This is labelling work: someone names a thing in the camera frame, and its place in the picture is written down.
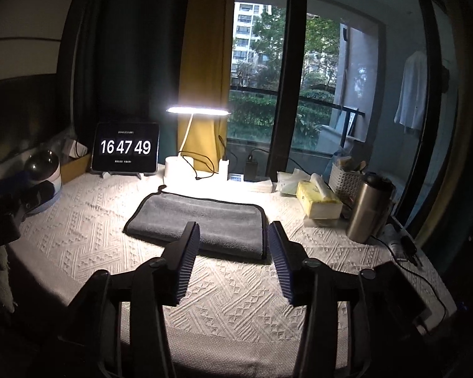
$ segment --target black cable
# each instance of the black cable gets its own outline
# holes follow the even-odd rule
[[[229,149],[229,148],[225,145],[224,141],[222,140],[222,136],[221,136],[221,135],[219,135],[219,140],[220,140],[220,142],[221,142],[222,147],[224,147],[224,149],[225,149],[225,156],[227,157],[226,152],[231,153],[231,154],[235,157],[236,166],[238,166],[238,156],[235,155],[235,154],[231,151],[231,149]]]
[[[428,284],[428,286],[431,287],[431,290],[433,291],[433,294],[435,295],[436,299],[438,300],[438,302],[443,307],[443,317],[441,318],[440,322],[438,323],[438,325],[440,325],[443,322],[443,320],[445,319],[446,315],[447,315],[447,306],[442,302],[440,296],[438,295],[438,293],[434,289],[433,285],[425,277],[421,276],[420,274],[417,274],[416,272],[413,272],[412,270],[408,270],[406,267],[402,266],[401,263],[396,259],[396,256],[392,252],[391,248],[386,243],[384,243],[382,240],[378,239],[375,236],[370,236],[370,237],[373,237],[375,240],[382,243],[387,248],[387,250],[389,250],[389,253],[391,253],[392,259],[398,265],[398,267],[400,267],[403,270],[405,270],[406,272],[409,272],[410,274],[413,274],[414,276],[417,276],[420,279],[424,280]]]
[[[252,152],[254,152],[254,151],[261,151],[261,152],[265,152],[265,153],[268,153],[268,154],[270,153],[270,151],[267,151],[266,149],[262,149],[262,148],[260,148],[260,147],[254,147],[254,148],[251,149],[251,151],[248,153],[249,156],[252,156]],[[311,175],[311,173],[309,173],[309,172],[307,172],[305,169],[303,169],[303,167],[301,167],[301,165],[300,165],[298,162],[296,162],[293,158],[291,158],[291,157],[288,156],[288,159],[289,159],[291,162],[293,162],[294,164],[298,165],[298,167],[299,167],[301,170],[303,170],[307,175]]]
[[[78,144],[77,139],[75,141],[76,141],[76,148],[74,149],[74,151],[76,152],[77,158],[80,158],[79,153],[77,151],[77,144]]]
[[[209,171],[211,170],[211,172],[212,172],[212,174],[211,174],[210,176],[199,177],[199,176],[198,176],[198,172],[196,171],[195,167],[189,163],[189,161],[184,157],[184,155],[182,155],[182,159],[184,159],[185,162],[186,162],[189,166],[191,166],[191,168],[194,170],[194,172],[195,172],[195,180],[207,179],[207,178],[209,178],[209,177],[214,176],[214,174],[215,174],[215,166],[214,166],[213,162],[210,160],[210,158],[209,158],[208,156],[203,155],[203,154],[199,154],[198,152],[192,152],[192,151],[180,151],[179,153],[187,153],[187,154],[193,154],[193,155],[202,156],[202,157],[204,157],[204,158],[207,158],[208,161],[210,162],[210,164],[212,165],[212,168],[211,168],[210,166],[207,165],[207,163],[206,163],[205,161],[202,161],[202,160],[200,160],[200,159],[196,159],[195,157],[193,157],[193,159],[194,159],[195,161],[198,161],[198,162],[200,162],[200,163],[203,163],[203,164],[207,167],[207,169],[209,169]]]

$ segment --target yellow tissue box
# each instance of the yellow tissue box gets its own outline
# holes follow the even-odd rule
[[[324,197],[317,186],[307,180],[298,183],[296,197],[309,219],[338,219],[342,212],[343,204],[334,194]]]

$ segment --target gray towel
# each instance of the gray towel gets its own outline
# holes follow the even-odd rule
[[[175,241],[187,222],[200,225],[201,250],[245,259],[266,258],[266,215],[254,204],[153,193],[125,224],[128,236],[148,241]]]

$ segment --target white shirt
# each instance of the white shirt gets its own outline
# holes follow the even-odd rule
[[[401,83],[400,103],[398,104],[395,123],[405,128],[422,129],[422,120],[426,108],[427,56],[416,51],[405,62]]]

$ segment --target lamp head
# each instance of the lamp head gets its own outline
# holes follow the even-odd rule
[[[173,106],[166,110],[175,114],[188,114],[188,115],[214,115],[214,116],[226,116],[230,113],[225,109],[208,108],[208,107],[193,107],[193,106]]]

